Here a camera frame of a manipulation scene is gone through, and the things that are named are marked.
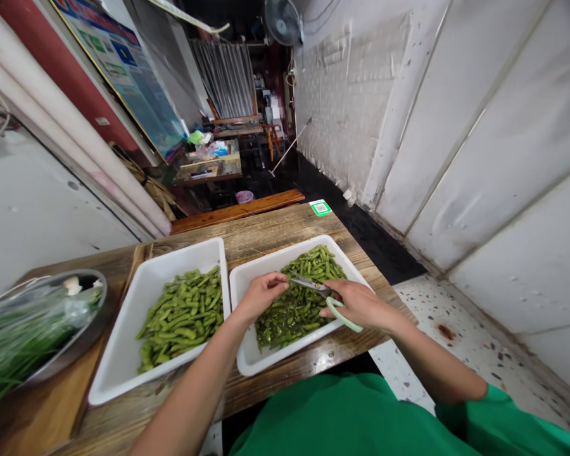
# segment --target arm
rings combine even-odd
[[[409,322],[397,309],[381,301],[365,285],[344,279],[326,281],[343,298],[339,311],[346,318],[364,327],[386,331],[401,350],[435,402],[455,405],[480,400],[488,392],[486,381],[465,366],[444,347]],[[328,308],[321,316],[333,315]]]
[[[251,281],[239,305],[163,402],[129,456],[198,454],[245,331],[287,290],[285,280],[285,275],[271,272]]]

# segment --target scissors handle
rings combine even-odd
[[[343,316],[341,313],[339,313],[336,310],[336,307],[344,307],[344,304],[342,304],[338,300],[335,300],[331,296],[328,296],[325,299],[325,301],[327,303],[327,307],[329,307],[329,309],[331,310],[331,313],[334,314],[335,318],[340,320],[342,323],[344,323],[346,326],[348,326],[350,329],[352,329],[356,333],[360,333],[361,331],[363,331],[362,326],[359,326],[358,324],[353,323],[351,320],[347,319],[345,316]]]

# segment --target scissors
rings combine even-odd
[[[359,326],[358,324],[353,323],[351,320],[347,319],[345,316],[343,316],[341,313],[339,313],[336,310],[336,307],[344,307],[344,304],[342,304],[340,301],[335,300],[334,298],[329,296],[329,292],[333,291],[330,287],[314,283],[310,279],[307,279],[306,277],[298,274],[297,272],[292,272],[291,274],[293,274],[295,277],[291,277],[290,275],[288,275],[288,279],[290,281],[295,282],[299,285],[305,286],[307,288],[311,288],[311,289],[315,290],[318,294],[323,296],[325,298],[325,302],[327,303],[327,307],[329,307],[329,309],[331,310],[331,313],[334,314],[335,318],[340,320],[342,323],[344,323],[346,326],[348,326],[350,329],[352,329],[356,333],[360,333],[361,331],[363,331],[362,326]]]

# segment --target green shirt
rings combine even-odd
[[[570,434],[493,386],[435,412],[398,401],[375,374],[319,375],[273,396],[230,455],[570,455]]]

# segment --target garlic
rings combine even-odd
[[[63,286],[68,289],[68,296],[75,296],[82,291],[77,275],[64,280]]]

